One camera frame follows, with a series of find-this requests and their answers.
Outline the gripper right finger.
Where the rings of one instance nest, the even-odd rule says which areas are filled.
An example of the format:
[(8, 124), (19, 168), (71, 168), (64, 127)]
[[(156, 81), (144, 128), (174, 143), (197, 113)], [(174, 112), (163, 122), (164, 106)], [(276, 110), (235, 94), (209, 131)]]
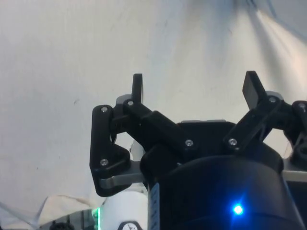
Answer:
[(282, 130), (290, 142), (292, 156), (307, 158), (307, 103), (286, 103), (269, 95), (257, 73), (247, 71), (242, 93), (249, 111), (224, 137), (224, 144), (232, 151), (243, 151), (254, 140), (263, 142), (273, 129)]

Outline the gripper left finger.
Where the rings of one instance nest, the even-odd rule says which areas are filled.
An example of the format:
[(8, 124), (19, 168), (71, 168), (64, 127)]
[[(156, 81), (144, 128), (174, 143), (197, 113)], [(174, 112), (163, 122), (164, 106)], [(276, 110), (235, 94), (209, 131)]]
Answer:
[[(113, 196), (135, 183), (153, 186), (158, 178), (188, 162), (197, 152), (197, 142), (178, 124), (142, 103), (143, 80), (133, 76), (131, 94), (112, 107), (93, 109), (90, 170), (96, 193)], [(116, 144), (120, 133), (129, 134), (144, 149), (138, 161)]]

